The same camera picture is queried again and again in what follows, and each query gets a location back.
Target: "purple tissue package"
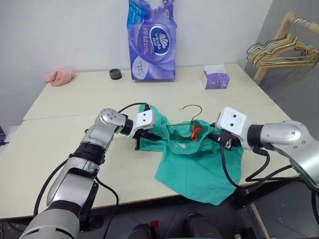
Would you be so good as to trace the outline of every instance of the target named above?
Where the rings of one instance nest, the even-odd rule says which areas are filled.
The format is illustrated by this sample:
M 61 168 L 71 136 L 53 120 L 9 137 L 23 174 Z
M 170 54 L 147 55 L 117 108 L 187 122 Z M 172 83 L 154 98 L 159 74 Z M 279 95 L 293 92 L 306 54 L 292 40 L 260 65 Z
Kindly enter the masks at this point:
M 202 78 L 203 86 L 208 89 L 226 89 L 229 76 L 225 71 L 224 65 L 205 65 Z
M 175 79 L 177 25 L 173 2 L 129 0 L 127 28 L 133 80 Z

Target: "red clip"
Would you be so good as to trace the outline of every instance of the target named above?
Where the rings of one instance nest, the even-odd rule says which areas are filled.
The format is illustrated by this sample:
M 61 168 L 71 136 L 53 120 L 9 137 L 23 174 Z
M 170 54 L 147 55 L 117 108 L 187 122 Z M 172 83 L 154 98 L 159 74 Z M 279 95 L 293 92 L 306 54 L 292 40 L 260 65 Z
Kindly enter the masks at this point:
M 191 139 L 193 141 L 198 141 L 198 136 L 197 134 L 199 134 L 201 132 L 201 127 L 200 126 L 196 126 L 195 124 L 193 124 L 191 126 Z

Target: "green cloth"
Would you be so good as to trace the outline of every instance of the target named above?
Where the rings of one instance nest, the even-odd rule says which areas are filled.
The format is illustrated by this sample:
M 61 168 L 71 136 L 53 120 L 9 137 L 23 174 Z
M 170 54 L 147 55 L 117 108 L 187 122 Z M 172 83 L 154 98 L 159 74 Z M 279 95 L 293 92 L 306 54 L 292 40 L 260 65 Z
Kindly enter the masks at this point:
M 177 193 L 202 203 L 219 205 L 235 190 L 222 169 L 219 144 L 206 137 L 220 130 L 210 123 L 194 120 L 202 127 L 198 141 L 192 141 L 190 125 L 170 126 L 165 116 L 151 106 L 155 114 L 155 126 L 149 129 L 161 140 L 141 138 L 140 150 L 161 151 L 163 158 L 155 178 Z M 227 170 L 236 183 L 241 177 L 242 147 L 225 150 Z

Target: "wooden clothes rack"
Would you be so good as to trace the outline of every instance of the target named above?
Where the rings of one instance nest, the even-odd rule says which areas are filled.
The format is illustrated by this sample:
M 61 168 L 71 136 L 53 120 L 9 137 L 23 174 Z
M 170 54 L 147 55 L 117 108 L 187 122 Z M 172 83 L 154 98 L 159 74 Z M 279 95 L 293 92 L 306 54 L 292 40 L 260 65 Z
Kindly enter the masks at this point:
M 289 30 L 289 24 L 294 23 L 294 21 L 297 19 L 296 13 L 293 11 L 289 11 L 286 13 L 276 35 L 275 39 L 281 39 L 286 36 Z M 305 27 L 306 29 L 313 31 L 315 33 L 319 34 L 319 24 L 311 23 L 308 26 Z M 257 73 L 255 74 L 254 81 L 259 85 L 261 81 L 263 80 L 268 68 L 259 68 L 257 70 Z

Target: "white table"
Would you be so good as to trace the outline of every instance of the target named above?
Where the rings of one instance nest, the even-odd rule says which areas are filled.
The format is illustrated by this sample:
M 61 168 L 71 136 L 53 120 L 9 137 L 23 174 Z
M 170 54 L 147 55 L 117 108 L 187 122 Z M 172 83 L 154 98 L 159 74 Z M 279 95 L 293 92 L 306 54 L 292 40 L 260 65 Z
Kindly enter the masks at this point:
M 35 101 L 25 121 L 0 158 L 1 205 L 0 218 L 30 216 L 45 179 L 53 169 L 79 145 L 84 130 L 94 123 L 102 108 L 120 109 L 137 101 L 155 105 L 171 123 L 191 119 L 197 109 L 178 109 L 187 104 L 203 107 L 200 119 L 214 122 L 225 106 L 242 111 L 257 123 L 277 122 L 289 117 L 238 67 L 226 65 L 230 75 L 228 89 L 204 90 L 201 67 L 177 69 L 177 81 L 166 83 L 135 83 L 128 71 L 123 79 L 112 81 L 108 72 L 77 73 L 63 87 L 46 86 Z M 138 112 L 130 108 L 125 113 Z M 162 153 L 134 151 L 135 140 L 116 135 L 101 166 L 99 178 L 115 189 L 120 203 L 131 203 L 176 195 L 156 179 L 154 174 Z M 270 152 L 271 162 L 261 173 L 266 176 L 289 164 L 278 153 Z M 242 180 L 256 171 L 264 157 L 245 151 L 242 160 Z M 296 176 L 294 170 L 280 176 Z M 114 196 L 100 188 L 93 207 L 115 203 Z M 45 208 L 45 197 L 40 210 Z

